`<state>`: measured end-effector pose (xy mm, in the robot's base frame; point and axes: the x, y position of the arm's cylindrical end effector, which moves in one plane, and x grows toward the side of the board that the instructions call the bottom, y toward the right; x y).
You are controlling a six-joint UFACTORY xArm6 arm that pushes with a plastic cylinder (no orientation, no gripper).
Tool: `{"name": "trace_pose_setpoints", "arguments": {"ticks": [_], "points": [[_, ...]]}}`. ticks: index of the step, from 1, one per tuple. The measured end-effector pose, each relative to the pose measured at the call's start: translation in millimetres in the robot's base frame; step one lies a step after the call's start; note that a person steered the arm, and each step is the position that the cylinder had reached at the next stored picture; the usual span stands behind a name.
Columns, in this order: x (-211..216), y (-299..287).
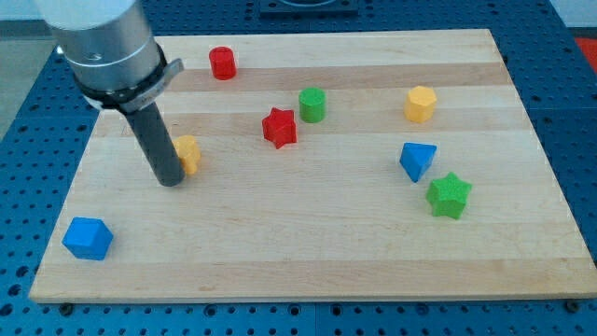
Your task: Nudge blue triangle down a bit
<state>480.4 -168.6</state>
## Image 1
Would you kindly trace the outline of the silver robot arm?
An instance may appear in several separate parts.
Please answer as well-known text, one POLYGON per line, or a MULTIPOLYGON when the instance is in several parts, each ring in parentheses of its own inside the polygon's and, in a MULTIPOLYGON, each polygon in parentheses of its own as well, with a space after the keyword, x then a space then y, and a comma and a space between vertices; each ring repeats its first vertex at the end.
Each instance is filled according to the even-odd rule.
POLYGON ((176 75, 139 0, 36 0, 86 99, 124 115, 152 105, 176 75))

